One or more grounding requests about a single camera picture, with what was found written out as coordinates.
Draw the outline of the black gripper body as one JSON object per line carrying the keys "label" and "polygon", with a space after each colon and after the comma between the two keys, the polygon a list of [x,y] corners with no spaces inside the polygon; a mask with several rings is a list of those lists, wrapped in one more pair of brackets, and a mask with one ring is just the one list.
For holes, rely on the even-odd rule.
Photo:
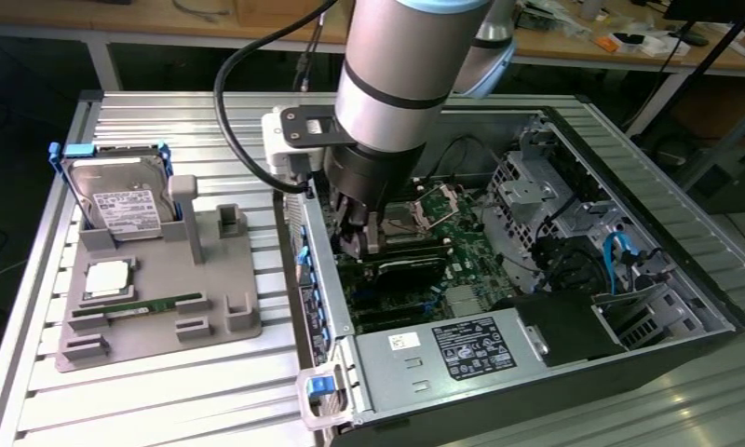
{"label": "black gripper body", "polygon": [[323,171],[337,219],[368,219],[384,211],[422,152],[424,145],[401,152],[380,152],[362,144],[327,148]]}

